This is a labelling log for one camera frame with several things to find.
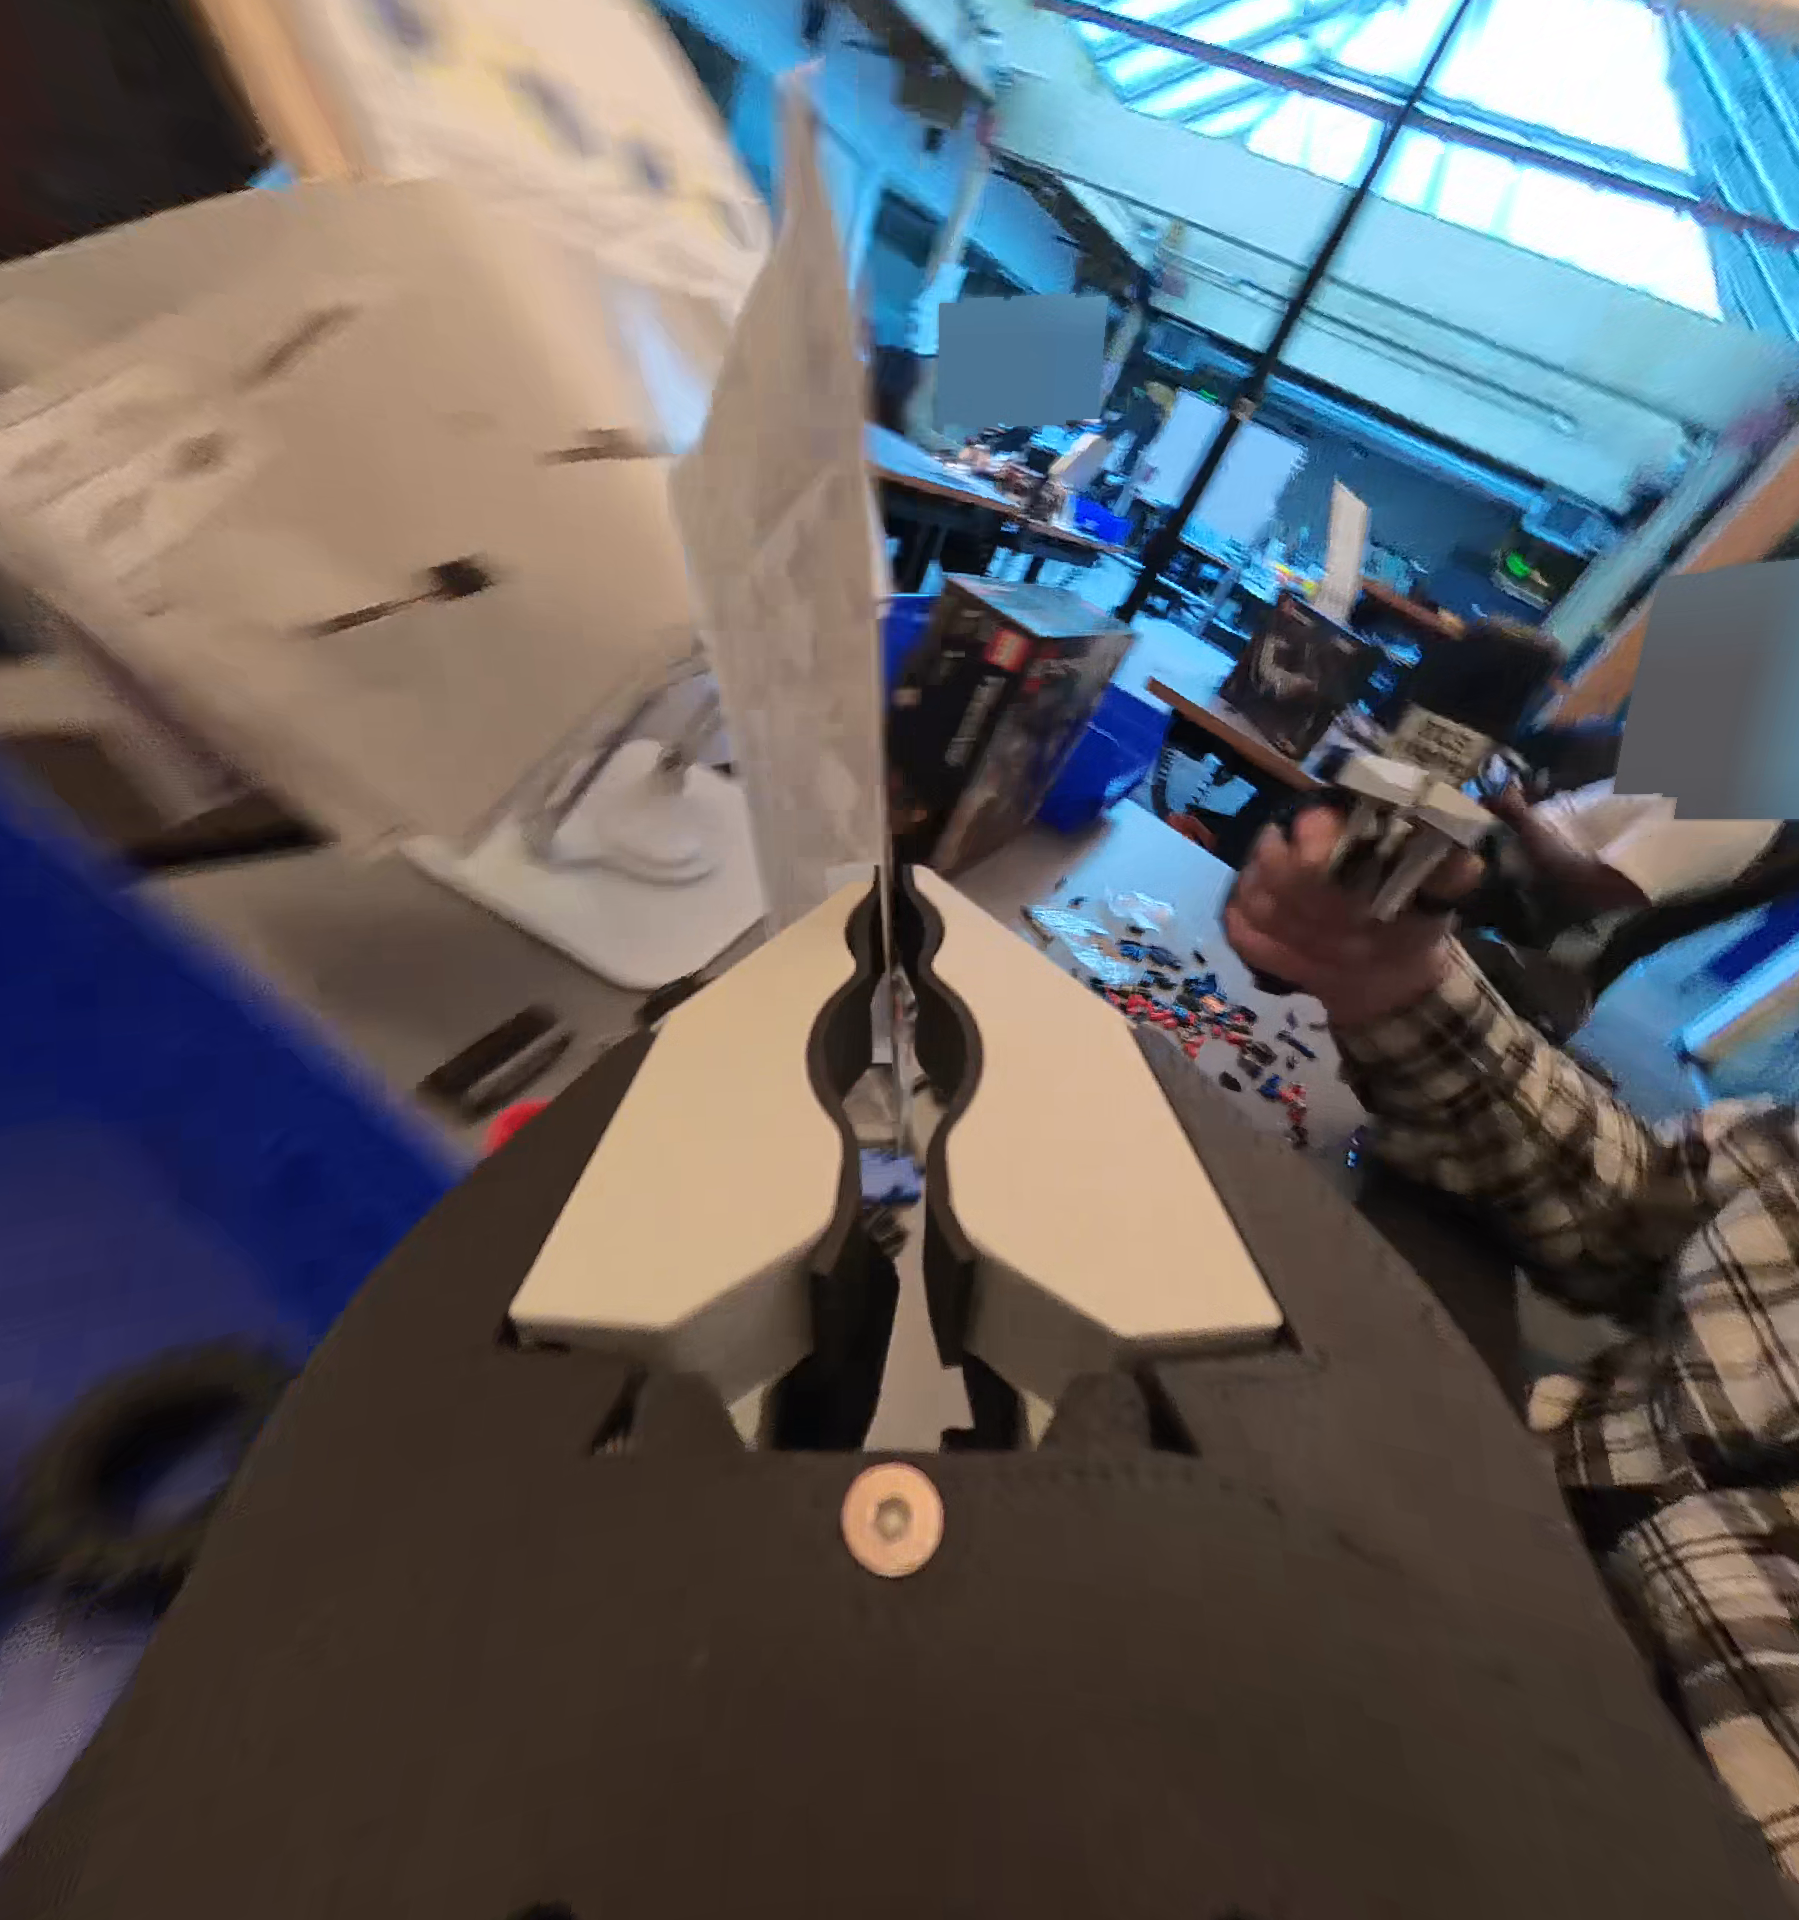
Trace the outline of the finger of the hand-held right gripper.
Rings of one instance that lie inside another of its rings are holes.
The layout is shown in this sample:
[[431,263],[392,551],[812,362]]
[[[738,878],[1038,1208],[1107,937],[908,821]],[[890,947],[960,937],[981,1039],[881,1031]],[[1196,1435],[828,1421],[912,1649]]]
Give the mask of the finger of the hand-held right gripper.
[[1344,818],[1327,875],[1374,921],[1396,920],[1445,862],[1445,830],[1419,818]]
[[1475,844],[1494,818],[1459,783],[1437,768],[1384,753],[1350,753],[1334,772],[1334,787],[1350,795],[1355,834],[1384,838],[1390,830],[1434,830],[1454,844]]

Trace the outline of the black rounded toy tile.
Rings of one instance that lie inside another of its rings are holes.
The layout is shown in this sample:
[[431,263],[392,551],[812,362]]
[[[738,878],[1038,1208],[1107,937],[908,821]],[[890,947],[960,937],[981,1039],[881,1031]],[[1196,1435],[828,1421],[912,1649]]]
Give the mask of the black rounded toy tile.
[[414,1081],[414,1098],[459,1124],[497,1117],[535,1088],[572,1043],[546,1004],[527,1004],[466,1043]]

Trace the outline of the tagged blue storage bin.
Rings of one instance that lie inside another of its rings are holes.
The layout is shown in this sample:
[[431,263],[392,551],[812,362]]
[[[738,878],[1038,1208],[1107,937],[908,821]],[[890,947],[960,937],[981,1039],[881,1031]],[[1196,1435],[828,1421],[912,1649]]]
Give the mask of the tagged blue storage bin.
[[[332,1324],[446,1194],[454,1152],[128,889],[0,773],[0,1128],[83,1124],[137,1151],[168,1200],[261,1282],[332,1306]],[[295,1370],[311,1356],[270,1348]],[[46,1431],[21,1452],[0,1515],[0,1596],[37,1589],[14,1574],[7,1531]]]

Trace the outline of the grey desk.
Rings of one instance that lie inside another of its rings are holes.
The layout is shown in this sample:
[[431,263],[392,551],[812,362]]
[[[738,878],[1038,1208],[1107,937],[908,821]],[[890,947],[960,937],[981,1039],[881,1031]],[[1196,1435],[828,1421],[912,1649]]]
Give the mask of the grey desk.
[[[420,1074],[520,1007],[576,1033],[535,1095],[561,1092],[631,1029],[631,999],[400,859],[299,852],[128,889],[261,1004],[346,1057],[414,1117]],[[94,1380],[248,1335],[305,1356],[335,1316],[261,1282],[216,1227],[168,1200],[137,1151],[0,1126],[0,1515],[17,1460]],[[128,1680],[146,1629],[0,1596],[0,1853],[62,1778]]]

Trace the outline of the person's right hand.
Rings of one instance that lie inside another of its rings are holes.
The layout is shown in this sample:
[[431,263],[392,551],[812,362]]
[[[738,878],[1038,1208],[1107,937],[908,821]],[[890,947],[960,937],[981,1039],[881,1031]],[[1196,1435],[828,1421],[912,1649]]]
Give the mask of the person's right hand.
[[1446,972],[1454,907],[1407,907],[1382,921],[1331,869],[1344,823],[1306,804],[1270,825],[1224,899],[1224,935],[1250,972],[1315,999],[1339,1031],[1416,1004]]

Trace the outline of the toy truck set box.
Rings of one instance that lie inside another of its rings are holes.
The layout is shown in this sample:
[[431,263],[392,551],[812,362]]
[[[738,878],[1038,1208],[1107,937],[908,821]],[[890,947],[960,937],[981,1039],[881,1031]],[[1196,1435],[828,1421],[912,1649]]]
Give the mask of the toy truck set box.
[[885,709],[894,862],[957,875],[1030,827],[1133,641],[1073,590],[949,574]]

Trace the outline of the pile of small toy pins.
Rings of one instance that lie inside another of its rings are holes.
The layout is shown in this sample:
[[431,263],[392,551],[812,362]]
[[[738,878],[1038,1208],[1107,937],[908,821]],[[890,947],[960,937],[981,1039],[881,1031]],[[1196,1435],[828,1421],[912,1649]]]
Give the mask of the pile of small toy pins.
[[[1095,893],[1070,889],[1048,897]],[[1209,915],[1187,916],[1174,907],[1183,944],[1183,965],[1174,970],[1095,972],[1040,944],[1025,925],[1022,907],[1016,921],[1031,947],[1060,963],[1128,1029],[1170,1043],[1178,1057],[1199,1067],[1253,1124],[1325,1165],[1362,1168],[1363,1117],[1315,1003],[1255,986],[1243,963],[1220,947],[1219,925]]]

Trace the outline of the black rubber toy tire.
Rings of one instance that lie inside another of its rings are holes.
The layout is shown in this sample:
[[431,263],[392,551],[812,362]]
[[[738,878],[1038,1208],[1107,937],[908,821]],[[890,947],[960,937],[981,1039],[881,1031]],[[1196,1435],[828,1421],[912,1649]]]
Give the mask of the black rubber toy tire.
[[21,1464],[14,1574],[94,1612],[162,1612],[293,1379],[287,1356],[242,1340],[100,1379]]

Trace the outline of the clear plastic bag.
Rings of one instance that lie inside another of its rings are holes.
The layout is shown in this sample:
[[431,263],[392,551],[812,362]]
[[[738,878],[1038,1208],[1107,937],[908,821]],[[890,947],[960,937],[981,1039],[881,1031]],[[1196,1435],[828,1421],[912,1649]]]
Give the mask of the clear plastic bag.
[[1183,965],[1178,913],[1157,895],[1105,890],[1022,907],[1030,932],[1095,972],[1174,970]]

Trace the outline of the toy instruction booklet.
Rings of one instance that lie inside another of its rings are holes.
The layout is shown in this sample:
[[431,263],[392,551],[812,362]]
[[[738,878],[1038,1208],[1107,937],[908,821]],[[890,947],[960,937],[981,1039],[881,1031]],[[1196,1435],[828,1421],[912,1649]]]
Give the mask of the toy instruction booklet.
[[0,263],[0,615],[152,777],[466,840],[695,657],[767,208],[652,5],[185,5],[283,187]]

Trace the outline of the white book stand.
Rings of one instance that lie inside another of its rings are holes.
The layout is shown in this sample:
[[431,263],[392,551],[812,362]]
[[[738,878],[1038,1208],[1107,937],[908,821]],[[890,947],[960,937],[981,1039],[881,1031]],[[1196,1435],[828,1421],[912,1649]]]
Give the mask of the white book stand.
[[714,666],[692,641],[565,733],[476,827],[412,834],[398,855],[599,981],[650,993],[710,967],[765,916],[722,748]]

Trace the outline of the black vertical pole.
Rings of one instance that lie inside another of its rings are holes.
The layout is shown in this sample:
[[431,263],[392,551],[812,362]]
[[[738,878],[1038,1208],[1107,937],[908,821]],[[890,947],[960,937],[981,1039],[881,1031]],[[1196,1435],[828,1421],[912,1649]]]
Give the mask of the black vertical pole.
[[1439,68],[1446,62],[1446,55],[1454,50],[1460,28],[1465,23],[1469,12],[1473,12],[1473,1],[1454,1],[1439,27],[1439,37],[1431,41],[1431,47],[1419,64],[1416,79],[1410,83],[1407,92],[1401,101],[1385,108],[1382,130],[1374,137],[1374,148],[1367,158],[1367,166],[1356,176],[1356,185],[1342,198],[1338,215],[1333,219],[1325,238],[1321,239],[1317,250],[1306,261],[1306,271],[1298,278],[1293,296],[1283,304],[1272,334],[1250,363],[1247,376],[1240,380],[1235,395],[1226,404],[1226,418],[1216,429],[1213,438],[1203,449],[1199,465],[1192,471],[1180,500],[1166,513],[1163,524],[1147,535],[1141,551],[1141,567],[1123,596],[1117,606],[1119,619],[1130,619],[1144,612],[1145,602],[1152,595],[1152,588],[1166,569],[1168,563],[1178,555],[1183,545],[1184,529],[1199,504],[1201,493],[1210,484],[1219,476],[1220,465],[1226,463],[1233,441],[1250,424],[1258,409],[1264,403],[1267,387],[1272,384],[1272,374],[1282,369],[1287,356],[1287,347],[1293,342],[1298,322],[1309,316],[1317,291],[1338,261],[1350,233],[1355,229],[1356,221],[1362,219],[1367,200],[1374,193],[1374,187],[1384,176],[1394,148],[1399,145],[1406,125],[1410,123],[1416,108],[1419,108],[1429,85],[1439,78]]

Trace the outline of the dark cardboard box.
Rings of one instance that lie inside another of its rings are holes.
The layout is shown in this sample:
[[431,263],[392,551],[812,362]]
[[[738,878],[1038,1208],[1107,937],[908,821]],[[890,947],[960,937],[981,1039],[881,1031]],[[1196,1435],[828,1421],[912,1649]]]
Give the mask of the dark cardboard box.
[[1287,590],[1220,685],[1220,703],[1270,748],[1304,760],[1363,698],[1382,659],[1371,638]]

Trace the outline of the toy sticker sheet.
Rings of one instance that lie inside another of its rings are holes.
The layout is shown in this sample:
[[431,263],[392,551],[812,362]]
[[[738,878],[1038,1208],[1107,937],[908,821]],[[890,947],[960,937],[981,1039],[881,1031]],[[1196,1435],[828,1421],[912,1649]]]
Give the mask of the toy sticker sheet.
[[809,62],[779,85],[776,225],[669,477],[767,937],[885,859],[885,534],[812,79]]

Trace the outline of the person's right forearm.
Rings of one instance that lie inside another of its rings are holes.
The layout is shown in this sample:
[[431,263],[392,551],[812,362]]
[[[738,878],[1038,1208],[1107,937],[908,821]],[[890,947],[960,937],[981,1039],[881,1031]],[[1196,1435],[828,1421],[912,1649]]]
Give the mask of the person's right forearm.
[[1646,1126],[1452,941],[1389,1004],[1333,1003],[1327,1027],[1376,1158],[1576,1306],[1641,1316],[1714,1208],[1703,1143]]

